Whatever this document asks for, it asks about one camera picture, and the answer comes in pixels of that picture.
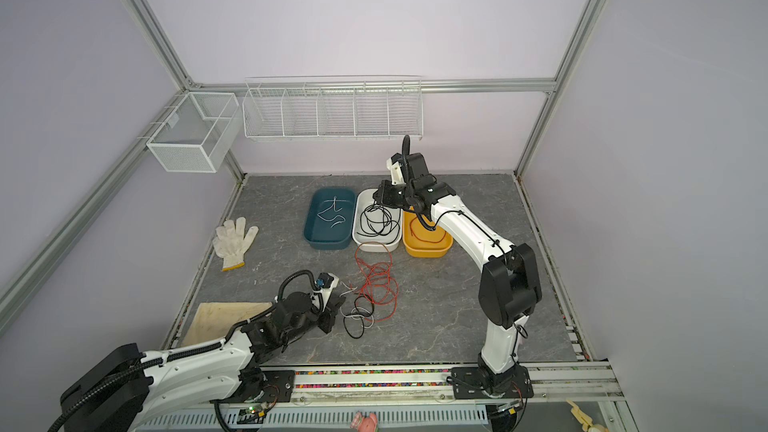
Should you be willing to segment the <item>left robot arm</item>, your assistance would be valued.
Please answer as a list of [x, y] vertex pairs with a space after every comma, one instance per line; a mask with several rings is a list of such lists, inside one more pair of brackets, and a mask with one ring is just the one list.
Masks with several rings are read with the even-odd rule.
[[344, 298], [331, 273], [301, 270], [281, 284], [263, 312], [196, 345], [140, 351], [114, 349], [60, 398], [53, 431], [134, 431], [144, 423], [203, 402], [237, 402], [268, 385], [264, 363], [307, 332], [331, 332]]

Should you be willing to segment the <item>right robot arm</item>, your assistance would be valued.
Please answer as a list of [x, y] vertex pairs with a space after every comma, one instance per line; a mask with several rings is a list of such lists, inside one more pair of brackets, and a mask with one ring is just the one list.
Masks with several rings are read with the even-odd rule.
[[447, 382], [458, 399], [482, 396], [521, 402], [533, 396], [529, 371], [518, 357], [527, 339], [525, 326], [542, 299], [536, 255], [494, 232], [464, 204], [455, 190], [429, 172], [420, 153], [401, 151], [387, 161], [391, 177], [382, 181], [374, 201], [413, 214], [427, 230], [442, 228], [480, 271], [478, 302], [487, 318], [483, 347], [474, 367], [452, 369]]

